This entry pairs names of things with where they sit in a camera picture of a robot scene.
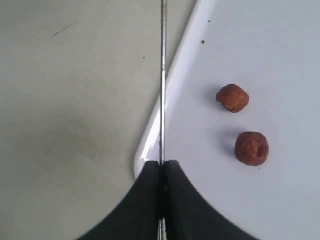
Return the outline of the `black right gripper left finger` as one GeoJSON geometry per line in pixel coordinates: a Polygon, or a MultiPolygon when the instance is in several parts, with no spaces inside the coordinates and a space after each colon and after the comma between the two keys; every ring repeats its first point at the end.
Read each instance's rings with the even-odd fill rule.
{"type": "Polygon", "coordinates": [[[134,185],[117,207],[81,240],[156,240],[160,165],[145,163],[134,185]]]}

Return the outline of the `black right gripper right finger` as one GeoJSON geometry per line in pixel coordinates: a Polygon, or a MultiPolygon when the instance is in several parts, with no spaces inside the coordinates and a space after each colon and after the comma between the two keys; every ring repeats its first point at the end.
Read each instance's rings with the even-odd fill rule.
{"type": "Polygon", "coordinates": [[[176,160],[163,165],[163,215],[168,240],[251,240],[201,196],[176,160]]]}

